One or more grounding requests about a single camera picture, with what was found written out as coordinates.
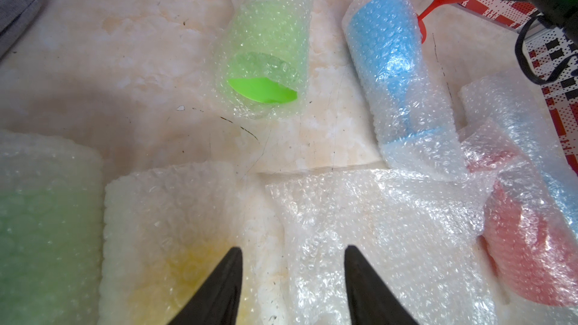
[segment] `wrapped cup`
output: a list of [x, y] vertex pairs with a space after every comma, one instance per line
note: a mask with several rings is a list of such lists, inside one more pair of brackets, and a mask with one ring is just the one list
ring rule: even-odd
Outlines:
[[528, 84], [533, 85], [519, 68], [511, 68], [464, 86], [459, 97], [468, 123], [493, 120], [532, 160], [578, 238], [578, 178]]
[[410, 0], [354, 0], [342, 27], [383, 159], [393, 169], [463, 178], [452, 107], [428, 77]]
[[313, 0], [239, 0], [216, 52], [216, 86], [236, 115], [295, 113], [307, 93]]

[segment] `clear plastic wrap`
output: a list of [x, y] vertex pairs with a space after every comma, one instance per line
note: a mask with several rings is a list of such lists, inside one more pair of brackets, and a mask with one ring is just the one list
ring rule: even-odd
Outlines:
[[491, 118], [530, 157], [578, 236], [578, 177], [568, 165], [552, 125], [541, 116], [520, 69], [484, 77], [464, 86], [459, 95], [468, 123]]
[[500, 280], [527, 300], [577, 306], [578, 241], [538, 169], [492, 121], [462, 147], [471, 171], [498, 172], [486, 202], [484, 238]]
[[428, 77], [410, 0], [354, 0], [342, 27], [388, 165], [441, 179], [465, 176], [452, 107], [445, 88]]
[[[232, 166], [222, 162], [149, 170], [108, 184], [99, 324], [169, 322], [227, 250], [243, 244], [238, 190]], [[256, 323], [246, 270], [238, 324]]]
[[216, 92], [235, 115], [296, 113], [307, 93], [313, 0], [234, 0], [216, 48]]
[[506, 289], [496, 301], [499, 325], [575, 325], [578, 308], [553, 307], [526, 300]]
[[423, 324], [494, 324], [474, 254], [492, 173], [444, 182], [415, 172], [350, 170], [268, 186], [285, 230], [289, 312], [297, 324], [350, 324], [343, 251], [361, 249]]
[[97, 323], [102, 166], [70, 140], [0, 131], [0, 323]]

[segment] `beige marble surface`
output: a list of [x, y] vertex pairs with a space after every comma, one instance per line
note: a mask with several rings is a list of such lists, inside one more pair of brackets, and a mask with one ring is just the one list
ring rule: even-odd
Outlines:
[[[0, 127], [98, 149], [107, 181], [207, 159], [233, 162], [240, 177], [377, 162], [340, 28], [351, 1], [314, 0], [307, 107], [267, 122], [228, 117], [203, 97], [210, 45], [232, 17], [230, 0], [46, 0], [0, 61]], [[422, 11], [430, 1], [413, 3]], [[448, 87], [464, 126], [459, 88], [514, 66], [516, 34], [451, 6], [425, 24], [430, 77]]]

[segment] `green plastic object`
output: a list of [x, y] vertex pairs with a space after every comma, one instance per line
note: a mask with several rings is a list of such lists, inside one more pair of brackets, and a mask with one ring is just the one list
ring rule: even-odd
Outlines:
[[229, 85], [244, 97], [259, 103], [289, 103], [297, 92], [269, 78], [229, 79]]
[[242, 0], [216, 52], [217, 89], [235, 114], [291, 115], [307, 93], [313, 0]]
[[0, 130], [0, 324], [97, 325], [103, 161]]

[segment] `white bubble wrap bag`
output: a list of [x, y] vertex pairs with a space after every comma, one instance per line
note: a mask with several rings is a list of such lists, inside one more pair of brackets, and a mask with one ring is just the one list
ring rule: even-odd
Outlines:
[[168, 323], [232, 246], [243, 251], [237, 324], [285, 317], [282, 230], [264, 189], [255, 177], [239, 181], [225, 162], [136, 172], [108, 184], [99, 324]]
[[476, 255], [494, 180], [350, 170], [270, 184], [285, 230], [294, 323], [350, 324], [343, 258], [352, 244], [420, 323], [495, 324]]

